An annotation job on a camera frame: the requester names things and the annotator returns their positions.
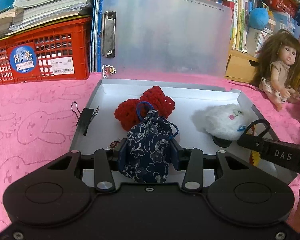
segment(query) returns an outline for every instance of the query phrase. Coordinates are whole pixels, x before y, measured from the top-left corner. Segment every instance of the black binder clip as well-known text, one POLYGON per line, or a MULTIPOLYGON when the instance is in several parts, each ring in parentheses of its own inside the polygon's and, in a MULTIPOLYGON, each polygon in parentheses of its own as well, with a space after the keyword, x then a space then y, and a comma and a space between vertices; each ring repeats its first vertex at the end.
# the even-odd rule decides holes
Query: black binder clip
POLYGON ((82 112, 78 109, 78 104, 76 101, 72 102, 71 104, 71 111, 75 113, 78 121, 77 126, 83 129, 83 135, 87 135, 88 127, 93 120, 93 118, 98 114, 99 112, 99 106, 96 110, 93 110, 91 108, 84 108, 82 112), (80 116, 78 116, 77 112, 73 110, 73 105, 77 108, 78 113, 80 116))

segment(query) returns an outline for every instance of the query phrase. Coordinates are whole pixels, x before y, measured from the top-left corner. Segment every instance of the black loop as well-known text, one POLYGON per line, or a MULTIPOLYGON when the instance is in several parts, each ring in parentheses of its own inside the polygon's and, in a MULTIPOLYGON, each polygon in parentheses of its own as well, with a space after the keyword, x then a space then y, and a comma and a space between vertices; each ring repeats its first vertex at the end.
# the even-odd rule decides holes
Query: black loop
POLYGON ((263 137, 267 132, 269 132, 270 130, 270 123, 266 120, 266 119, 258 119, 253 121, 251 124, 248 125, 248 127, 244 130, 243 134, 246 134, 254 125, 258 124, 258 123, 263 123, 264 125, 266 125, 266 128, 263 130, 263 132, 261 132, 258 137, 263 137))

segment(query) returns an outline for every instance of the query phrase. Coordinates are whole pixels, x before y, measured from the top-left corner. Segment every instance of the red plastic basket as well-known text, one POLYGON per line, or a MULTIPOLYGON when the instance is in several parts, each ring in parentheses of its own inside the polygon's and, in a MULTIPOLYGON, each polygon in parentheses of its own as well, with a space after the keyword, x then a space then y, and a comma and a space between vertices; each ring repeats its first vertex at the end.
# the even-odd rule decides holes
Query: red plastic basket
POLYGON ((0 85, 89 77, 91 18, 41 27, 0 41, 0 85))
POLYGON ((263 0, 269 8, 290 14, 293 18, 296 16, 298 6, 293 0, 263 0))

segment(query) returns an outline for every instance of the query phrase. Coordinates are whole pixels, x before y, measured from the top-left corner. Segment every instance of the red yarn bow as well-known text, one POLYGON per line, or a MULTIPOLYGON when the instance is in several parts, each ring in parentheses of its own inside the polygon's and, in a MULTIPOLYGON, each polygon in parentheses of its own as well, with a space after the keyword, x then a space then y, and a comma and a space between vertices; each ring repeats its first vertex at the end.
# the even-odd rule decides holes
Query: red yarn bow
MULTIPOLYGON (((118 119, 121 126, 129 131, 134 125, 140 123, 136 109, 137 104, 141 101, 149 102, 154 109, 158 110, 159 115, 165 118, 172 113, 175 103, 170 97, 166 97, 159 86, 154 86, 143 93, 139 99, 128 99, 122 102, 114 111, 114 117, 118 119)), ((147 114, 145 108, 140 109, 140 115, 144 118, 147 114)))

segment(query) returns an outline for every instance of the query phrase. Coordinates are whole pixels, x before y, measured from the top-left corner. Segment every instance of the blue pom-pom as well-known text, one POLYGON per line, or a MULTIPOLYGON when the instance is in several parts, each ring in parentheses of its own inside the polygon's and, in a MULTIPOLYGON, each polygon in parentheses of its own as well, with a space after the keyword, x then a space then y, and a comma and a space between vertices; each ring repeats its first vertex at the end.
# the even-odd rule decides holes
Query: blue pom-pom
POLYGON ((254 8, 249 14, 249 25, 262 30, 269 21, 269 14, 265 8, 254 8))

